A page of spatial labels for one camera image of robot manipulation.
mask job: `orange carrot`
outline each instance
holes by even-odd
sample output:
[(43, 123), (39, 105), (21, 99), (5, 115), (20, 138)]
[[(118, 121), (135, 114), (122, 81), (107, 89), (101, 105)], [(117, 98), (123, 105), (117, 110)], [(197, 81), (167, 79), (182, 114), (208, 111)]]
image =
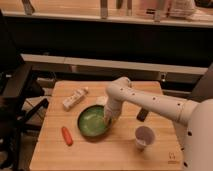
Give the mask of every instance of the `orange carrot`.
[(67, 144), (68, 146), (71, 146), (71, 145), (73, 144), (73, 140), (72, 140), (72, 137), (71, 137), (71, 135), (70, 135), (69, 130), (68, 130), (65, 126), (63, 126), (63, 127), (61, 128), (61, 132), (62, 132), (64, 141), (66, 142), (66, 144)]

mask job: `dark background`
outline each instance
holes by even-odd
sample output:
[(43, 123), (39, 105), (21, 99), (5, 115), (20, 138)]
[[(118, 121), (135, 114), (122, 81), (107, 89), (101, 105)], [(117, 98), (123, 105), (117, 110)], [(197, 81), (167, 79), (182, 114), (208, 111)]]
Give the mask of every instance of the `dark background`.
[(213, 29), (6, 17), (21, 53), (208, 67)]

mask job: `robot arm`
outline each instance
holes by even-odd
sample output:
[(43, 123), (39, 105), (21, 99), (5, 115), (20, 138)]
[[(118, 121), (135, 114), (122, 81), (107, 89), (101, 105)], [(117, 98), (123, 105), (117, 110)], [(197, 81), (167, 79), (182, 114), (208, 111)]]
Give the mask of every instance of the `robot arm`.
[(131, 88), (128, 78), (122, 77), (111, 82), (107, 89), (109, 96), (105, 106), (105, 118), (118, 118), (124, 101), (158, 113), (172, 121), (187, 125), (197, 102), (160, 94), (138, 91)]
[(202, 103), (165, 95), (138, 91), (131, 88), (128, 78), (111, 82), (106, 92), (105, 121), (117, 119), (124, 101), (158, 113), (172, 121), (187, 126), (184, 146), (184, 171), (213, 170), (213, 99)]

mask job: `bowl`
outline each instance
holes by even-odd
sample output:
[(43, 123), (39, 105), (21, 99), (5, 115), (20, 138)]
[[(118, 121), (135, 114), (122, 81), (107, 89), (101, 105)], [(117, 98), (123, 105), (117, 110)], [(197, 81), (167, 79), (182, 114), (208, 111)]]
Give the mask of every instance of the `bowl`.
[(104, 135), (109, 127), (104, 123), (104, 106), (93, 105), (84, 109), (78, 117), (78, 128), (85, 137), (95, 138)]

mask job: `small cup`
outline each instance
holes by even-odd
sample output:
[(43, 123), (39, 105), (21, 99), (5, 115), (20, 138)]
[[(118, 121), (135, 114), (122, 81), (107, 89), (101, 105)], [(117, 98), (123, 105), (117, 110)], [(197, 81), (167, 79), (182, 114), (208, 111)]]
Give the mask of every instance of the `small cup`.
[(139, 150), (144, 150), (155, 141), (153, 130), (147, 126), (140, 126), (135, 131), (135, 144)]

